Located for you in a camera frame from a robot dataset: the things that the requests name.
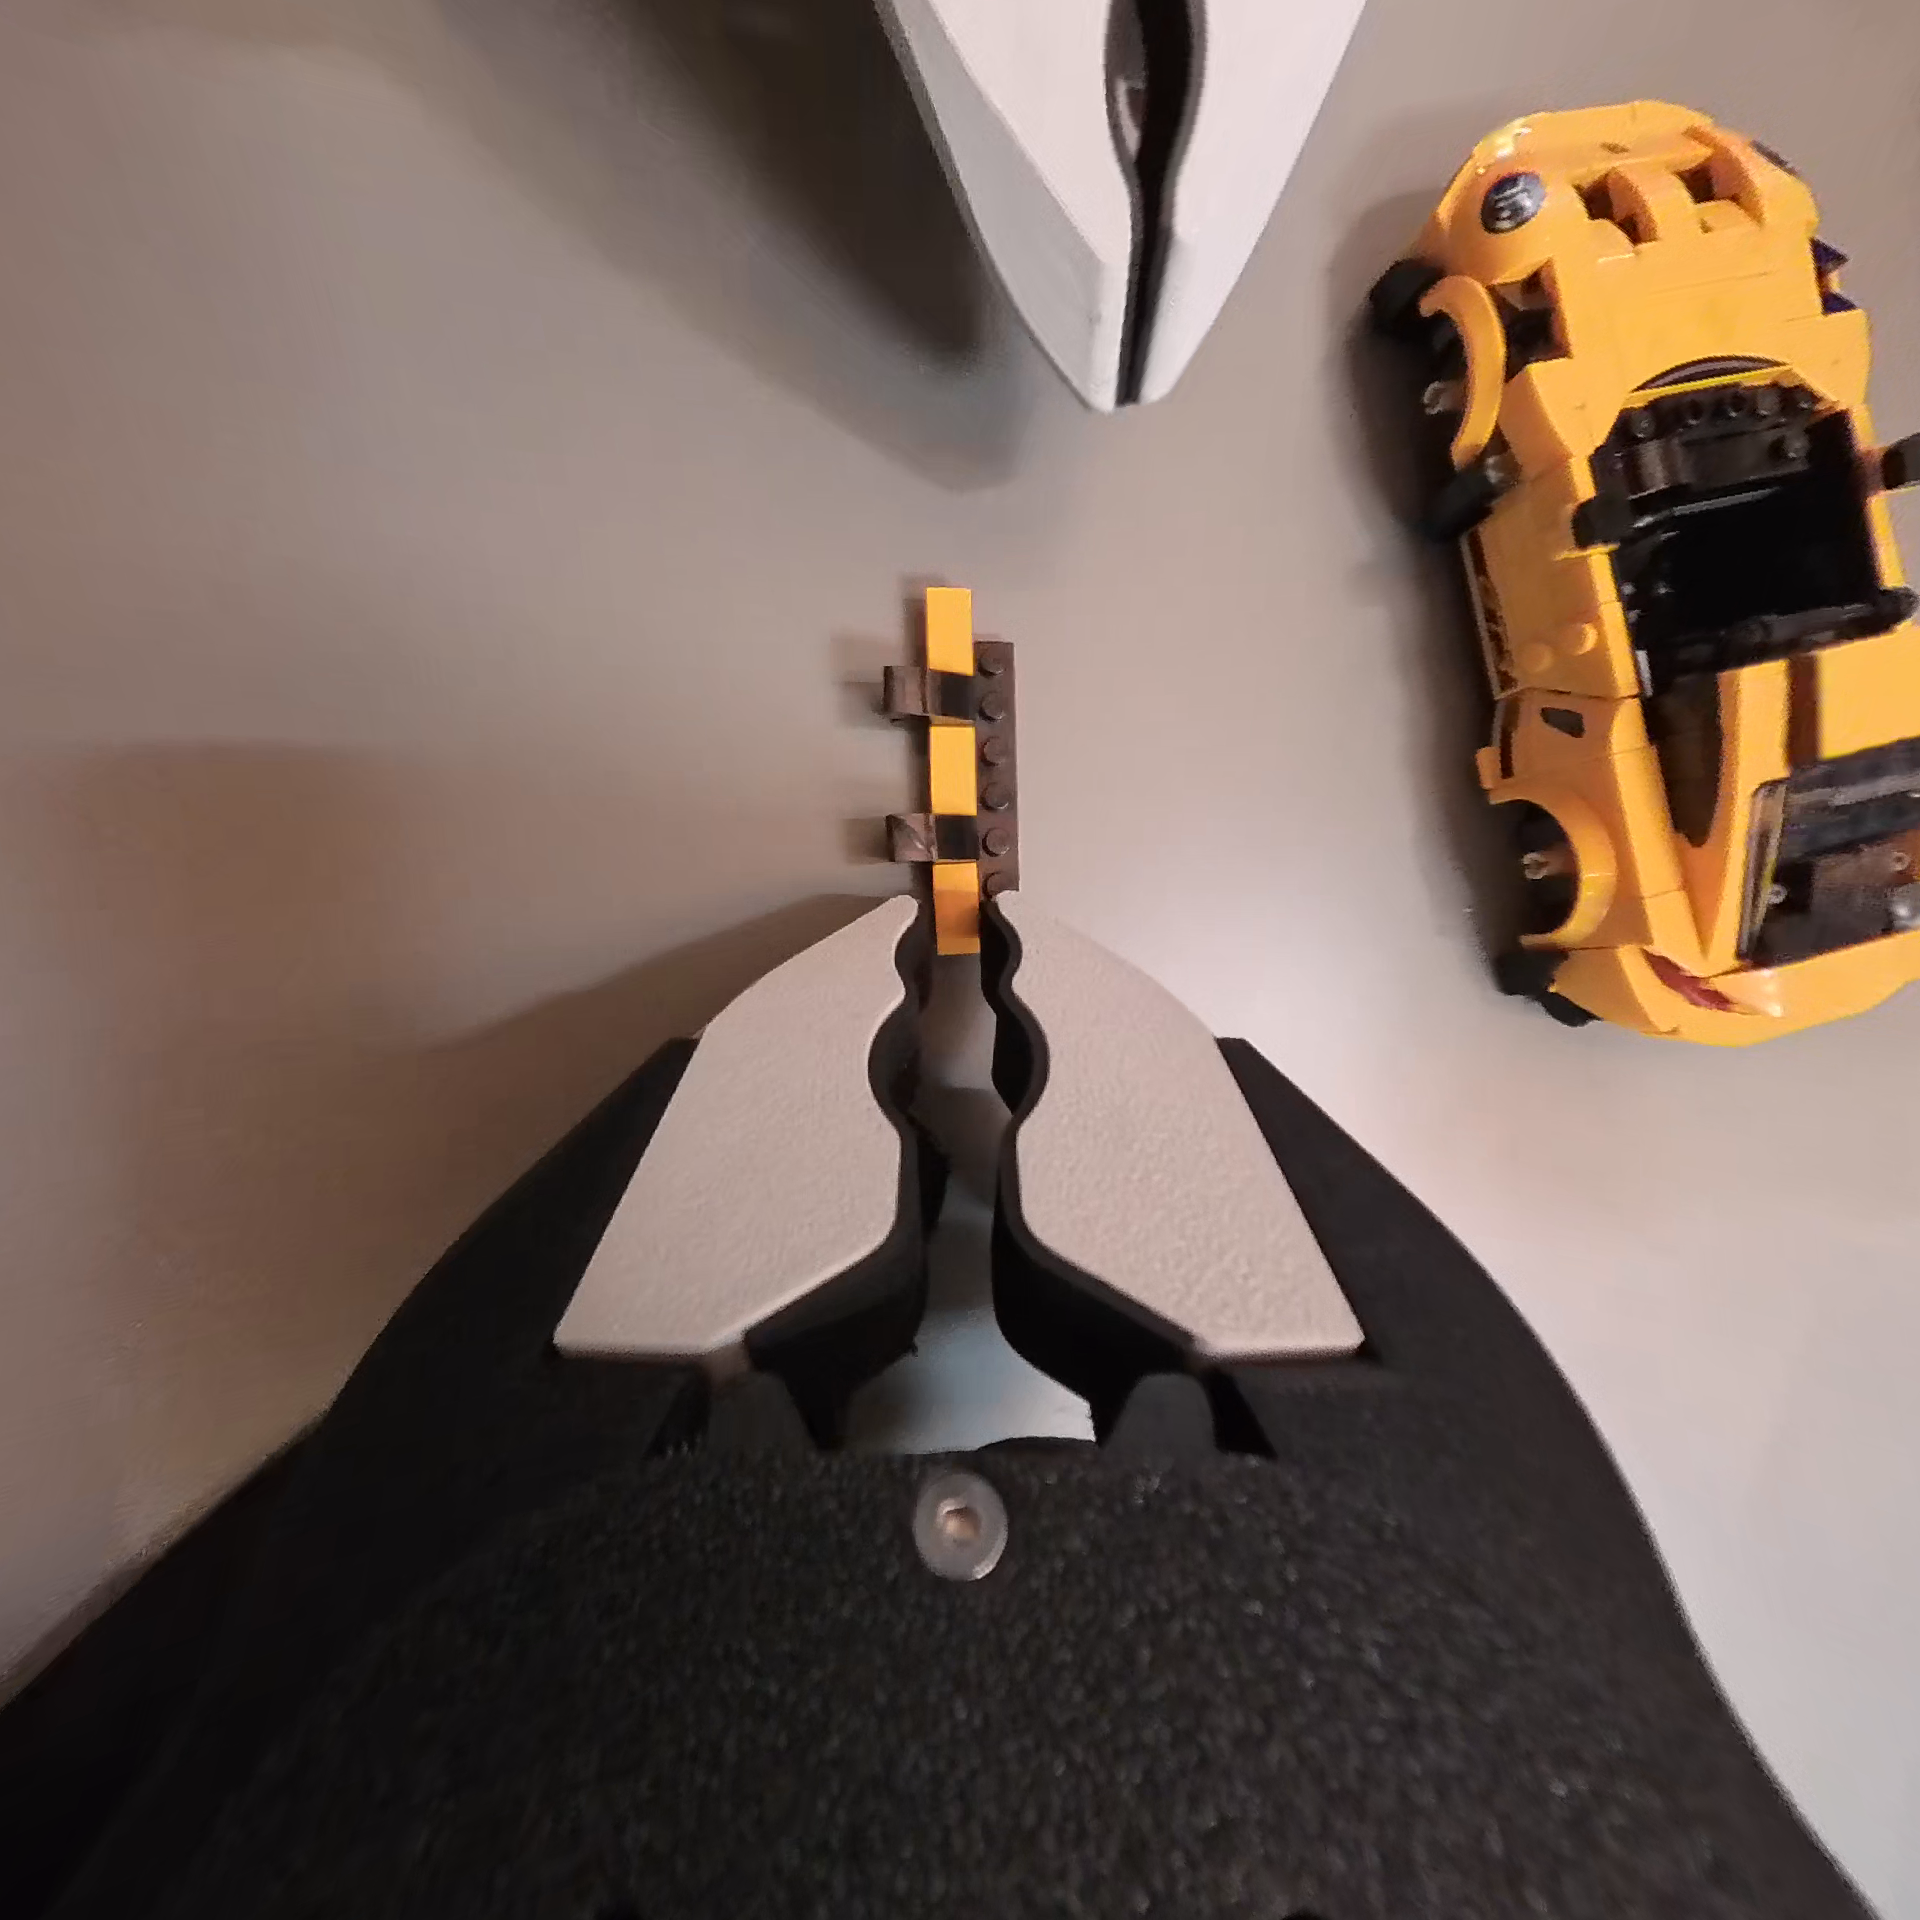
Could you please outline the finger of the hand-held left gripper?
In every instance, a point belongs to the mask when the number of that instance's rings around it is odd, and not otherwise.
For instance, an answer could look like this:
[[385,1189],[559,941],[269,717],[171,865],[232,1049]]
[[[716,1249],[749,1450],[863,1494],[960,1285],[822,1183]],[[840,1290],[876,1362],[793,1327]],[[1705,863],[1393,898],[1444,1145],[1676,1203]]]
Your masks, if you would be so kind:
[[1361,2],[1139,5],[1143,251],[1127,399],[1169,395],[1237,287]]
[[1112,2],[879,2],[967,224],[1046,361],[1119,403],[1139,215],[1112,121]]

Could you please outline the black yellow lego plate assembly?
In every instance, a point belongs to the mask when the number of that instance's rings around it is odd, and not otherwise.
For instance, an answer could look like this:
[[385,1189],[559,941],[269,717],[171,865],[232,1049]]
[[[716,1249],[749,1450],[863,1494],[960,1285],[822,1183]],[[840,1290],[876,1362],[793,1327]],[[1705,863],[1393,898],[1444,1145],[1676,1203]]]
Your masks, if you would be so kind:
[[910,607],[915,650],[879,677],[879,714],[910,734],[918,803],[885,817],[887,857],[924,877],[937,858],[980,869],[988,902],[1019,883],[1017,658],[1008,640],[975,633],[972,679],[924,661],[924,589]]

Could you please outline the yellow lego car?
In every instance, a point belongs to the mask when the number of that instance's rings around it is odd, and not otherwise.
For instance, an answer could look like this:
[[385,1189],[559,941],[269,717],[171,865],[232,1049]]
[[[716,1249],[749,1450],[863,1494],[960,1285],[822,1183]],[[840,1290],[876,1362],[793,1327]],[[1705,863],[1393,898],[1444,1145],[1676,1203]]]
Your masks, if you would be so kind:
[[1915,985],[1915,585],[1806,177],[1677,102],[1483,137],[1368,319],[1419,355],[1518,858],[1501,991],[1751,1047]]

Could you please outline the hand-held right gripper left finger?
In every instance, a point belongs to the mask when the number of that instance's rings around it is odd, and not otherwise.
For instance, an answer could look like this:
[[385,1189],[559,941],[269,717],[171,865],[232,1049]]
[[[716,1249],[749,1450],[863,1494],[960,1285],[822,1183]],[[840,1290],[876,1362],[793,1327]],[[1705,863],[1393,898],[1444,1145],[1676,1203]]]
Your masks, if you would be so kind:
[[895,1224],[903,1136],[872,1047],[905,1010],[912,896],[803,947],[696,1035],[556,1327],[566,1354],[741,1365]]

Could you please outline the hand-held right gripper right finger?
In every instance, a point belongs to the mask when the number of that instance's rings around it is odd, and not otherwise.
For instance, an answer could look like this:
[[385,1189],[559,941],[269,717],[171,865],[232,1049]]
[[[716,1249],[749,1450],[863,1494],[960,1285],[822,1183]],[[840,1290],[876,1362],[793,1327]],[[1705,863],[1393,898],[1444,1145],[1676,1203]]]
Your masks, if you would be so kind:
[[1156,978],[990,901],[991,1299],[1040,1369],[1344,1360],[1361,1330],[1228,1056]]

